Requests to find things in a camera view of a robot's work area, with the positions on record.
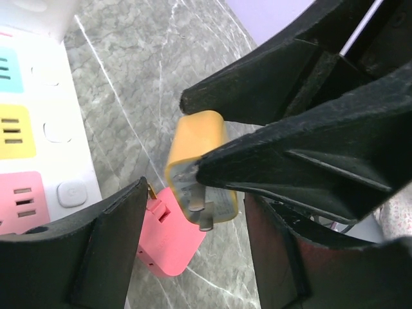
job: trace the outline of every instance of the socket outlet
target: socket outlet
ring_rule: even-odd
[[[0,104],[0,160],[33,158],[36,148],[28,110]]]
[[[23,93],[23,81],[16,52],[0,46],[0,93]]]
[[[50,222],[38,172],[0,174],[0,234],[22,234]]]

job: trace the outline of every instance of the marble surface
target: marble surface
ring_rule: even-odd
[[[65,44],[104,198],[140,176],[163,188],[180,93],[255,47],[223,0],[83,0]],[[255,129],[227,127],[231,138]],[[239,208],[178,277],[158,279],[136,259],[131,307],[259,308]]]

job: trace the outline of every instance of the power button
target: power button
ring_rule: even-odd
[[[81,206],[88,199],[86,185],[82,180],[62,182],[57,188],[57,197],[63,207]]]

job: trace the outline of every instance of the blue socket cover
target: blue socket cover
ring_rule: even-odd
[[[0,46],[0,93],[23,93],[23,82],[16,52]]]

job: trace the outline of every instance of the power strip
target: power strip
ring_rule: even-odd
[[[0,27],[0,119],[2,183],[12,183],[13,190],[27,189],[29,178],[37,179],[48,211],[38,216],[40,204],[28,203],[29,215],[18,217],[14,198],[20,196],[5,193],[2,186],[0,234],[24,232],[44,224],[46,218],[55,221],[102,199],[63,44]],[[15,206],[10,213],[20,221],[2,219],[1,211],[10,205]],[[21,224],[30,217],[30,224]],[[8,221],[16,227],[7,227]]]

